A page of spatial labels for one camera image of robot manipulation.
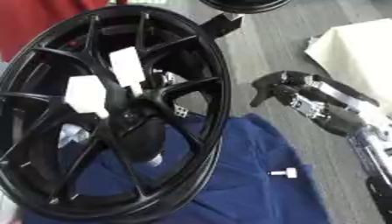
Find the white screw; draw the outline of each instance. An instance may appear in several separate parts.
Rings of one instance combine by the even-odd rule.
[[[288,179],[296,179],[298,172],[296,168],[287,168],[286,171],[271,171],[270,176],[287,176]]]
[[[59,204],[59,199],[51,199],[51,201],[49,201],[49,204],[57,205],[57,204]]]

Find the wheel spoke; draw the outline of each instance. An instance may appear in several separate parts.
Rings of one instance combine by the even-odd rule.
[[[150,14],[146,12],[141,13],[139,27],[137,28],[137,36],[136,36],[136,49],[139,52],[145,51],[145,38],[146,38],[146,25],[148,20],[150,19]]]
[[[144,190],[144,185],[142,183],[141,177],[137,173],[137,170],[132,164],[132,158],[129,158],[129,153],[126,153],[125,147],[123,144],[118,141],[120,136],[115,134],[115,131],[111,129],[109,124],[109,119],[105,120],[101,124],[101,131],[98,133],[98,137],[105,142],[105,144],[110,147],[117,159],[122,163],[125,171],[129,174],[133,183],[135,184],[136,193],[139,198],[143,198],[146,195]]]
[[[73,113],[72,109],[63,104],[61,97],[51,97],[39,94],[21,94],[21,93],[1,93],[1,96],[6,96],[7,99],[11,97],[33,99],[37,101],[44,101],[49,104],[44,113],[30,126],[22,138],[11,146],[1,157],[0,161],[5,161],[7,157],[13,152],[28,147],[28,144],[36,137],[46,133],[48,130],[60,125],[64,119]]]
[[[53,96],[44,95],[44,94],[27,94],[27,93],[18,93],[18,92],[4,92],[0,93],[0,97],[7,97],[7,98],[24,98],[24,99],[31,99],[41,102],[49,102]]]
[[[69,188],[74,185],[77,178],[98,156],[100,151],[97,150],[97,148],[99,145],[99,140],[95,137],[95,133],[93,133],[83,152],[71,164],[70,168],[66,171],[65,176],[52,191],[48,201],[61,200],[64,198],[68,200],[67,193]]]
[[[88,53],[90,56],[94,56],[95,45],[98,39],[98,23],[100,18],[96,15],[90,17],[90,26],[88,28],[87,40],[84,46],[83,52]]]
[[[156,45],[147,50],[145,57],[142,58],[143,62],[148,63],[149,60],[157,61],[157,59],[162,59],[170,53],[175,53],[177,50],[183,50],[190,46],[199,43],[197,36],[191,36],[187,38],[181,38],[179,40],[165,43],[162,45]]]
[[[159,103],[158,116],[165,122],[169,123],[175,130],[177,130],[189,143],[190,150],[194,153],[198,152],[198,149],[202,146],[202,141],[198,136],[195,136],[190,130],[188,130],[182,123],[181,120],[174,114],[172,108]]]
[[[188,95],[196,91],[217,91],[218,85],[221,84],[221,79],[217,77],[205,78],[202,80],[189,80],[176,85],[171,85],[163,88],[163,98],[167,102],[178,99],[181,96]]]
[[[35,47],[32,50],[36,51],[38,53],[43,53],[43,54],[51,55],[53,57],[58,57],[62,60],[69,60],[72,62],[77,62],[77,63],[83,64],[81,57],[77,53],[74,53],[74,52],[67,52],[67,51],[62,51],[62,50],[53,49],[53,48],[49,48],[49,47]]]

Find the metal robot arm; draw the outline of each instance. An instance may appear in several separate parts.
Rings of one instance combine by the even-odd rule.
[[[392,121],[376,100],[336,80],[292,71],[263,76],[252,86],[252,107],[276,97],[320,128],[347,137],[368,174],[392,190]]]

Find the wheel rim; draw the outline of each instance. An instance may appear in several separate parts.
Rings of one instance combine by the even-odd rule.
[[[148,39],[150,34],[147,33],[146,27],[153,28],[157,39]],[[132,35],[133,43],[118,41],[121,42],[118,44],[115,41]],[[187,82],[167,87],[154,86],[154,81],[150,80],[148,91],[144,91],[139,97],[129,98],[126,89],[119,88],[112,79],[105,55],[106,52],[129,45],[136,46],[148,77],[154,75],[152,70],[155,68],[180,75],[184,75],[185,71],[192,71],[190,68],[195,66],[190,62],[192,58],[189,52],[202,56],[198,62],[206,72],[190,72],[184,75]],[[180,61],[183,64],[181,66],[174,65],[176,63],[171,63],[170,59],[173,53],[178,52],[188,55],[184,58],[189,57]],[[46,81],[53,81],[47,78],[49,72],[66,70],[58,61],[74,69],[71,69],[74,73],[80,72],[78,75],[95,74],[108,92],[127,96],[126,106],[121,102],[117,103],[115,98],[107,100],[110,102],[107,103],[110,117],[103,121],[92,115],[75,114],[63,103],[63,98],[58,97],[64,92],[64,86],[42,88]],[[60,83],[63,78],[56,77],[56,81]],[[219,154],[219,149],[214,146],[228,118],[229,83],[228,70],[218,46],[195,23],[178,14],[146,6],[116,6],[70,18],[34,39],[4,73],[0,86],[0,97],[4,101],[3,116],[7,116],[10,121],[10,139],[20,139],[3,151],[3,169],[0,173],[2,185],[16,202],[54,218],[91,220],[127,214],[140,216],[140,220],[145,221],[168,214],[194,197],[211,175]],[[207,119],[199,136],[186,130],[172,113],[173,101],[193,91],[202,91],[209,96]],[[169,123],[184,136],[193,150],[194,155],[188,163],[153,191],[146,191],[144,184],[139,183],[140,177],[135,174],[131,161],[133,158],[124,154],[124,143],[117,131],[113,130],[112,122],[118,115],[122,115],[124,110],[128,110],[129,105],[132,105],[132,109],[143,109],[143,118],[147,117],[145,113],[150,113],[148,118],[153,116]],[[32,154],[29,151],[37,150],[33,150],[33,146],[27,146],[30,146],[34,139],[47,135],[46,131],[51,130],[51,127],[57,129],[64,123],[78,124],[88,130],[91,134],[89,144],[65,173],[61,173],[60,168],[53,168],[56,164],[45,161],[48,164],[45,170],[48,167],[54,169],[52,173],[46,173],[46,176],[61,176],[55,181],[45,179],[47,177],[43,177],[45,175],[42,172],[47,171],[37,168],[29,155]],[[56,137],[50,136],[52,138],[45,136],[48,143]],[[76,195],[75,192],[70,192],[70,185],[74,183],[76,176],[80,175],[83,167],[91,162],[91,158],[98,151],[108,147],[114,148],[115,154],[136,183],[136,188],[132,191],[134,194],[128,192],[99,199],[78,195],[76,199],[71,199]],[[189,191],[179,191],[181,186],[189,187]],[[159,205],[165,205],[167,208],[156,209]]]
[[[230,0],[201,0],[217,10],[241,14],[254,14],[265,11],[278,9],[290,0],[248,0],[248,1],[230,1]]]

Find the white foam block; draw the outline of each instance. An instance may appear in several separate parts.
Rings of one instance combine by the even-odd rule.
[[[109,57],[120,85],[123,88],[131,87],[135,95],[140,95],[143,92],[140,82],[145,81],[145,76],[135,47],[112,52]]]
[[[68,81],[66,103],[80,114],[96,113],[109,116],[105,109],[106,89],[95,75],[75,76]]]

